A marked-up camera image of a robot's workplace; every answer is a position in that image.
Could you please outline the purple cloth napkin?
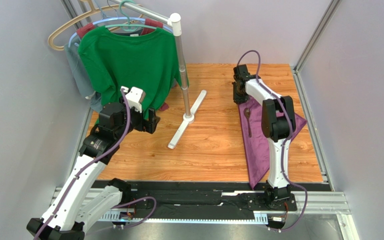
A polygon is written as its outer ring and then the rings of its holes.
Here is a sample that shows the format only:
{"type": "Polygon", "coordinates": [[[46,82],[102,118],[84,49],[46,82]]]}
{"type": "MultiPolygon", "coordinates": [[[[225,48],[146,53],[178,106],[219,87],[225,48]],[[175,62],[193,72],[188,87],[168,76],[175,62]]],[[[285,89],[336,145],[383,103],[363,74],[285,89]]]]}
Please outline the purple cloth napkin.
{"type": "Polygon", "coordinates": [[[237,106],[247,164],[248,181],[251,189],[254,189],[270,169],[269,143],[261,128],[262,106],[252,97],[249,101],[238,104],[237,106]],[[247,120],[243,112],[245,108],[250,109],[249,121],[252,137],[248,136],[247,120]]]}

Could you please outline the brown wooden spoon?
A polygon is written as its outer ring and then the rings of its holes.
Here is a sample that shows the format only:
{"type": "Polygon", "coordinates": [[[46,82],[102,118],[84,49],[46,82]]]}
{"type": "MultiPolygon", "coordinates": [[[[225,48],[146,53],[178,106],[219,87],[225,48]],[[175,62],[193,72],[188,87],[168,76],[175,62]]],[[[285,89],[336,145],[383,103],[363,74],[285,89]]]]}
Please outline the brown wooden spoon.
{"type": "Polygon", "coordinates": [[[248,107],[246,107],[243,110],[243,114],[247,122],[248,137],[251,138],[252,137],[252,130],[251,130],[251,124],[250,124],[251,110],[248,107]]]}

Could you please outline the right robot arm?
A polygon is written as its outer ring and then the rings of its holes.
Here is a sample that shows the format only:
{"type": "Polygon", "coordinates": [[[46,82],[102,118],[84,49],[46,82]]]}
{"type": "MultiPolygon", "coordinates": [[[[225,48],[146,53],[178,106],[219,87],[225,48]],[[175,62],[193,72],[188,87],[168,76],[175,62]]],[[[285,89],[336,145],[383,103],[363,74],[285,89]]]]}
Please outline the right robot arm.
{"type": "Polygon", "coordinates": [[[261,105],[261,130],[268,140],[269,177],[264,190],[264,203],[274,209],[291,198],[288,178],[288,151],[296,129],[293,100],[269,88],[261,78],[249,73],[245,64],[233,68],[233,100],[246,103],[250,97],[261,105]]]}

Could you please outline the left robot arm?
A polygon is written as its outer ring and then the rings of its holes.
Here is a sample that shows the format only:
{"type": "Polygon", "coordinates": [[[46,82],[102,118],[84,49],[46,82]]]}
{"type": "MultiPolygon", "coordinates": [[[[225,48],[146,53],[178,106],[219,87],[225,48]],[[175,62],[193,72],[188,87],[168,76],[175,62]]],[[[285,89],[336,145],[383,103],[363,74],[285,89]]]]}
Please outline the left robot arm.
{"type": "Polygon", "coordinates": [[[90,228],[117,205],[132,200],[131,185],[114,178],[94,199],[84,200],[97,177],[133,130],[153,134],[160,117],[153,108],[145,113],[123,100],[106,104],[84,139],[73,170],[59,195],[40,218],[31,218],[26,229],[35,240],[83,240],[90,228]]]}

